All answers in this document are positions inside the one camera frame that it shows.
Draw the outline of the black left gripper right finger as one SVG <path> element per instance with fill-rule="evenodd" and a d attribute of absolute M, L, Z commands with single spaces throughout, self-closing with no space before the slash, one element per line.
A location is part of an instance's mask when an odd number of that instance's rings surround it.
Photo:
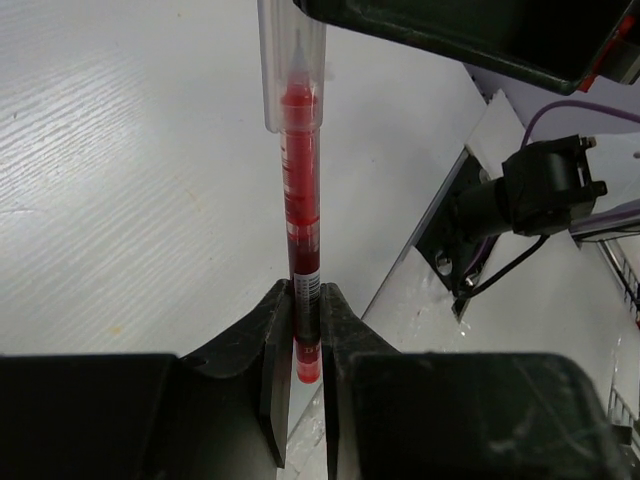
<path fill-rule="evenodd" d="M 320 297 L 332 479 L 621 479 L 594 385 L 546 353 L 402 353 Z"/>

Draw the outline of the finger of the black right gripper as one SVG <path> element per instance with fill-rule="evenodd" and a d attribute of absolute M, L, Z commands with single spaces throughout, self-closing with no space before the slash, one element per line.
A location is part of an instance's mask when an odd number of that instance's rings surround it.
<path fill-rule="evenodd" d="M 639 78 L 631 0 L 299 1 L 322 23 L 472 64 L 558 93 Z"/>

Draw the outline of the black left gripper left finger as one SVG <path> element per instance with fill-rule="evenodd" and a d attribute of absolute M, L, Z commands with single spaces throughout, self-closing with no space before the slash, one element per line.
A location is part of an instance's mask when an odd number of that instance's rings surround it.
<path fill-rule="evenodd" d="M 285 464 L 290 284 L 185 356 L 1 359 L 5 479 L 273 479 Z"/>

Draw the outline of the clear plastic cap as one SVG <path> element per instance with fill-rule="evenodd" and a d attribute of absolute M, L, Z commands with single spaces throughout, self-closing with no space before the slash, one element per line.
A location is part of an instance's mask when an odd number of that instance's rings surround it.
<path fill-rule="evenodd" d="M 290 86 L 306 87 L 314 101 L 311 127 L 323 120 L 326 26 L 292 1 L 257 3 L 265 126 L 286 129 L 283 100 Z"/>

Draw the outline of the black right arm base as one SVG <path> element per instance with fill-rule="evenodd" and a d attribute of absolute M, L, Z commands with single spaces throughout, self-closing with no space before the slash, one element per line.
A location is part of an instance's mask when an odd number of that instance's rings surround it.
<path fill-rule="evenodd" d="M 591 176 L 592 137 L 578 135 L 522 147 L 501 165 L 500 177 L 463 151 L 412 238 L 412 244 L 453 296 L 462 316 L 469 301 L 537 252 L 554 234 L 588 217 L 607 186 Z M 490 279 L 479 279 L 500 235 L 535 243 Z"/>

